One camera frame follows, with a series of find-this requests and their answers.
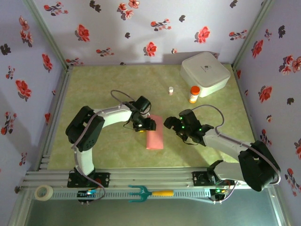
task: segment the metal floor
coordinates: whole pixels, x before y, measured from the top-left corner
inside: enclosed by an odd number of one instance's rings
[[[74,200],[32,202],[27,226],[276,226],[267,189],[236,190],[223,204],[193,200]]]

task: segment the green table surface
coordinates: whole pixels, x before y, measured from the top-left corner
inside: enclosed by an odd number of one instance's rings
[[[58,129],[51,152],[49,170],[72,169],[75,166],[73,151],[65,130],[81,107],[92,109],[113,107],[119,103],[111,97],[110,91],[118,89],[134,99],[145,96],[152,104],[151,114],[165,120],[178,117],[179,112],[198,105],[210,104],[218,107],[225,116],[221,132],[241,140],[253,142],[251,127],[244,109],[236,80],[231,72],[227,85],[221,90],[188,102],[190,88],[180,75],[180,65],[125,65],[125,66],[81,66],[72,71],[70,83],[63,103]],[[168,87],[174,88],[172,96]],[[123,101],[128,98],[116,93]],[[219,113],[209,107],[195,110],[202,124],[217,126],[222,119]],[[146,132],[138,133],[122,127],[119,122],[105,127],[93,148],[93,162],[97,169],[140,168],[140,167],[206,167],[222,159],[236,162],[233,158],[202,145],[186,145],[173,130],[163,128],[164,149],[147,150]]]

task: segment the aluminum frame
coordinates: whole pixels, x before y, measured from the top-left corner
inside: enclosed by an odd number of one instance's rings
[[[52,46],[54,52],[60,59],[64,71],[61,76],[61,79],[58,84],[57,95],[55,97],[54,107],[52,109],[52,122],[48,128],[47,134],[42,142],[41,152],[39,154],[39,161],[35,165],[36,171],[27,172],[24,178],[23,183],[21,184],[21,191],[18,195],[18,199],[15,203],[13,214],[11,216],[9,226],[24,226],[26,224],[27,214],[30,211],[32,200],[34,199],[34,191],[37,186],[42,184],[48,184],[54,188],[55,194],[64,194],[77,192],[78,189],[67,188],[67,180],[69,176],[68,171],[59,171],[59,170],[47,170],[49,158],[51,155],[51,147],[53,144],[53,135],[56,132],[57,123],[59,114],[61,112],[61,106],[67,91],[69,84],[72,67],[67,69],[66,64],[63,61],[62,54],[54,42],[53,37],[47,29],[45,22],[43,21],[41,15],[36,9],[35,4],[32,0],[24,0],[25,4],[32,12],[33,17],[37,21],[38,25],[41,27],[43,33],[46,36],[46,39]],[[258,15],[258,18],[253,24],[251,31],[249,32],[248,38],[243,44],[240,52],[238,53],[236,60],[234,62],[234,73],[236,73],[236,66],[239,64],[240,59],[242,58],[246,47],[250,44],[250,39],[252,34],[256,32],[257,27],[262,23],[264,17],[268,13],[268,10],[274,3],[274,0],[267,0],[262,6],[261,12]],[[253,123],[250,120],[249,114],[248,119],[253,129]],[[111,179],[109,187],[107,188],[108,192],[130,192],[131,188],[127,185],[147,185],[151,189],[174,189],[179,191],[187,192],[196,192],[200,191],[199,187],[193,187],[192,172],[193,171],[204,171],[206,168],[189,168],[189,167],[180,167],[180,168],[143,168],[143,169],[98,169],[97,172],[109,172],[111,173]],[[206,189],[216,188],[216,186],[202,187],[201,190],[206,194]],[[237,186],[237,189],[250,189],[246,184],[241,184]],[[279,198],[279,191],[277,187],[271,186],[268,187],[268,192],[271,199],[271,204],[275,210],[277,217],[278,225],[286,226],[291,225],[288,219],[287,209],[283,208],[281,199]]]

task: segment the white plastic container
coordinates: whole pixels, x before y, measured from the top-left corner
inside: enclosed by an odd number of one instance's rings
[[[231,76],[227,68],[209,52],[184,60],[180,74],[190,87],[199,86],[199,97],[222,89]]]

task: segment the container lid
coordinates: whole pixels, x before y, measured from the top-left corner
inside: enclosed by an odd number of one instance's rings
[[[193,86],[193,87],[191,87],[191,89],[190,89],[190,93],[191,93],[192,95],[198,95],[199,92],[200,92],[200,88],[199,88],[198,86]]]
[[[204,52],[182,62],[182,67],[204,88],[212,87],[230,77],[230,72],[211,53]]]

